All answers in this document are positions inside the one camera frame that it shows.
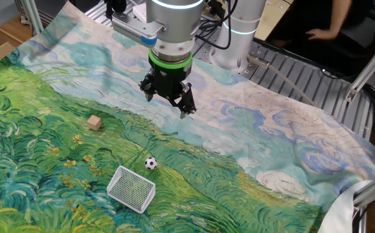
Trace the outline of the bare person hand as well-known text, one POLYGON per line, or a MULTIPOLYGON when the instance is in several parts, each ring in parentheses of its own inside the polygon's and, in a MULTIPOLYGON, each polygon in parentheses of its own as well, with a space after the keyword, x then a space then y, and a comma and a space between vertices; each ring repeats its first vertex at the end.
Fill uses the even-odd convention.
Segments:
POLYGON ((306 35, 308 35, 309 40, 332 40, 335 39, 338 35, 338 31, 334 30, 321 30, 321 29, 312 29, 306 32, 306 35))

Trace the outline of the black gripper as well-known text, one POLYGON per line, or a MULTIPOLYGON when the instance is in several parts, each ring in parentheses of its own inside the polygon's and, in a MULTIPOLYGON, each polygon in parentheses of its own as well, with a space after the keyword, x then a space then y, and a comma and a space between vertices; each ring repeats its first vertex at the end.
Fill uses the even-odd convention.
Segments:
POLYGON ((196 105, 192 94, 191 83, 183 83, 191 73, 192 60, 170 65, 149 60, 152 71, 149 71, 143 80, 139 82, 140 90, 150 102, 154 94, 163 98, 169 97, 173 107, 177 107, 184 119, 189 114, 196 112, 196 105))

